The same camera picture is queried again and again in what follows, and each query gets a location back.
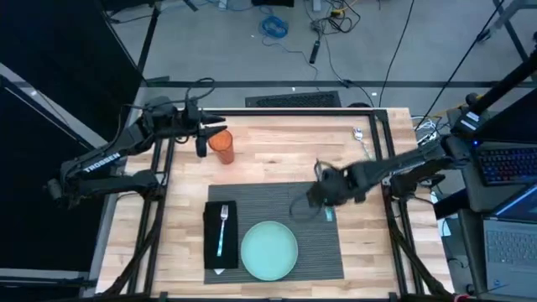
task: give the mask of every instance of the woven placemat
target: woven placemat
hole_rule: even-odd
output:
[[[279,281],[305,281],[343,279],[343,264],[337,233],[336,213],[325,210],[307,221],[303,218],[315,213],[308,207],[305,192],[311,182],[211,185],[209,200],[235,200],[237,202],[239,257],[240,244],[246,232],[261,221],[277,221],[286,225],[295,235],[299,257],[293,270]],[[289,216],[289,205],[295,219]],[[206,269],[205,284],[234,284],[263,282],[254,278],[239,261],[236,269],[226,269],[220,275]]]

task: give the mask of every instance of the orange cup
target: orange cup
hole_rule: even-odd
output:
[[[235,160],[233,136],[229,131],[220,131],[209,138],[209,147],[215,152],[221,163],[230,164]]]

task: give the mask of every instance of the keyboard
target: keyboard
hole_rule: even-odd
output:
[[[245,99],[246,107],[341,107],[337,91],[255,96]]]
[[[528,184],[537,180],[537,148],[478,150],[477,160],[485,185]]]
[[[487,231],[487,255],[491,263],[537,267],[537,234]]]

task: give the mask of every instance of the gray floor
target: gray floor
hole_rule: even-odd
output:
[[[204,0],[193,0],[203,4]],[[228,0],[233,8],[248,7],[249,0]],[[295,8],[275,8],[276,16],[289,23],[289,34],[279,40],[290,50],[303,51],[309,57],[316,35],[310,31],[305,8],[311,0],[295,1]],[[349,34],[337,34],[328,38],[332,63],[343,78],[355,81],[383,81],[395,47],[403,30],[411,0],[381,0],[378,10],[375,0],[359,0],[355,9],[362,15],[358,26]],[[322,3],[323,10],[327,3]],[[178,0],[166,0],[159,17],[153,43],[143,75],[146,78],[170,76],[172,81],[194,81],[211,76],[217,81],[279,81],[313,80],[315,70],[306,64],[300,54],[288,54],[278,46],[261,44],[263,36],[258,31],[259,22],[266,17],[258,9],[244,12],[219,11],[214,5],[199,6],[196,13]],[[391,81],[445,81],[467,51],[475,36],[494,10],[492,0],[415,0],[414,11],[399,54],[394,62]],[[114,18],[127,20],[151,13],[148,7],[130,8]],[[312,13],[314,18],[323,13]],[[518,12],[511,22],[527,53],[534,43],[531,36],[537,30],[537,10]],[[149,18],[113,25],[118,37],[134,61],[138,61],[149,25]],[[496,81],[507,75],[521,59],[502,29],[484,44],[478,44],[471,52],[455,81]],[[317,56],[315,67],[317,80],[334,81],[326,51],[325,40]],[[10,80],[21,81],[15,74],[0,65],[0,73]],[[379,88],[364,87],[378,104]],[[201,102],[203,107],[244,107],[244,97],[314,91],[315,88],[244,88],[218,89]],[[353,102],[366,102],[367,98],[357,88],[321,88],[322,91],[339,91],[343,106]],[[383,95],[383,107],[409,107],[413,115],[424,114],[438,93],[438,88],[387,88]],[[470,92],[483,93],[486,89],[446,89],[432,112],[440,112],[464,102]],[[515,89],[494,107],[501,109],[518,99],[528,89]],[[182,97],[184,89],[141,88],[139,100],[151,96]],[[39,95],[34,96],[38,102]],[[65,118],[73,128],[94,135],[79,125],[66,112]],[[95,145],[101,138],[93,138]],[[448,173],[441,184],[442,191],[450,194],[463,186],[458,172]],[[451,237],[446,242],[456,244],[460,238]],[[447,248],[455,256],[463,254],[460,247]],[[471,282],[467,268],[450,262],[457,292],[464,292]]]

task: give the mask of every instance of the light blue plate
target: light blue plate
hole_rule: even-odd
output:
[[[293,232],[276,221],[259,222],[252,226],[241,244],[241,259],[255,278],[275,281],[285,277],[299,256]]]

